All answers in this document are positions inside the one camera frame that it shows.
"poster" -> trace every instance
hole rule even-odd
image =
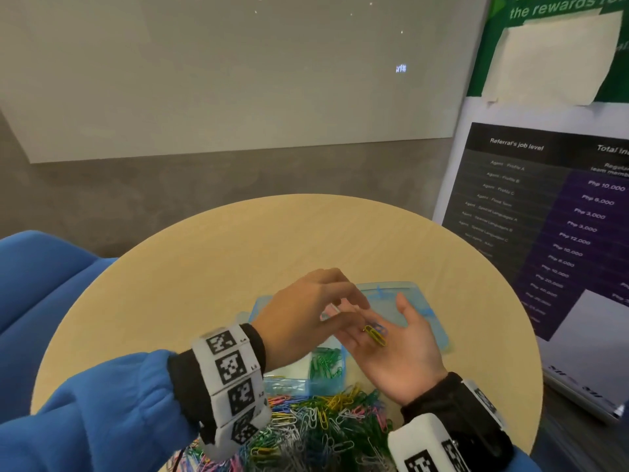
[[[629,0],[492,1],[433,219],[512,286],[546,377],[618,418],[629,400],[629,20],[590,106],[483,101],[502,29],[542,5],[610,12]]]

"palm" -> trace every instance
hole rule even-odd
[[[373,310],[359,310],[368,322],[387,328],[386,346],[376,344],[356,327],[339,331],[336,337],[352,354],[367,379],[393,401],[404,405],[435,386],[447,372],[429,323],[402,294],[398,295],[396,304],[408,322],[405,328],[388,322]],[[356,307],[347,301],[340,305],[341,311],[352,309]]]

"wooden table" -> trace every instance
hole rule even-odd
[[[483,255],[439,225],[373,201],[266,197],[216,208],[148,238],[70,309],[37,377],[37,411],[68,377],[124,354],[188,349],[303,274],[336,266],[355,283],[413,281],[451,341],[446,367],[471,378],[529,452],[542,408],[542,367],[515,293]],[[348,381],[369,382],[350,360]],[[399,409],[389,415],[400,425]]]

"blue jacket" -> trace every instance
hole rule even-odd
[[[97,365],[62,384],[37,414],[1,424],[3,472],[159,470],[198,435],[173,396],[171,354]],[[540,469],[518,450],[508,472]]]

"blue armchair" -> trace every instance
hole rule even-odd
[[[40,231],[0,240],[0,423],[29,414],[37,371],[59,323],[115,260]]]

